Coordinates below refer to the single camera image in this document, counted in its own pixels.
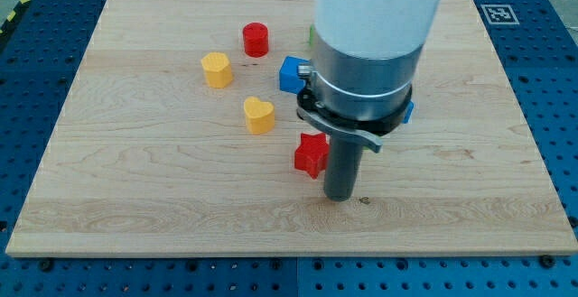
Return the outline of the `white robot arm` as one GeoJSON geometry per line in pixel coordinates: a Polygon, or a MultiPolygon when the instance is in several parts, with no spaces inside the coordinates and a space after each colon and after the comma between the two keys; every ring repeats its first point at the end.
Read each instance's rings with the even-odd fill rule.
{"type": "Polygon", "coordinates": [[[364,149],[405,119],[416,67],[440,0],[314,0],[312,53],[298,116],[329,136],[323,190],[353,192],[364,149]]]}

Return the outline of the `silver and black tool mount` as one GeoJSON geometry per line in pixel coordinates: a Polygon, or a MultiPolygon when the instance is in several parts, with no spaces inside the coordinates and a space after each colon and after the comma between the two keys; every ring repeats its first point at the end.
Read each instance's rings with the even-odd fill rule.
{"type": "Polygon", "coordinates": [[[381,137],[405,118],[422,48],[370,59],[338,51],[313,32],[311,49],[310,61],[297,67],[305,80],[297,115],[333,139],[379,152],[381,137]]]}

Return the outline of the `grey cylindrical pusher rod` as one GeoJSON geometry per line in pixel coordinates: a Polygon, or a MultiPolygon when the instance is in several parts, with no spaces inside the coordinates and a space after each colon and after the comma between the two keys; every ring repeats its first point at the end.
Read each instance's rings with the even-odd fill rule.
{"type": "Polygon", "coordinates": [[[358,175],[363,148],[361,145],[331,137],[323,190],[333,201],[348,200],[358,175]]]}

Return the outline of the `blue block behind arm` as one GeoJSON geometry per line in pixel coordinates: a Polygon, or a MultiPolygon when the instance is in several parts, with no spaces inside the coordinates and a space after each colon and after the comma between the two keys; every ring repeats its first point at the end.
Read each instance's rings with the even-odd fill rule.
{"type": "Polygon", "coordinates": [[[410,122],[414,108],[415,108],[414,102],[410,101],[407,105],[406,114],[405,114],[405,117],[403,119],[404,124],[408,124],[410,122]]]}

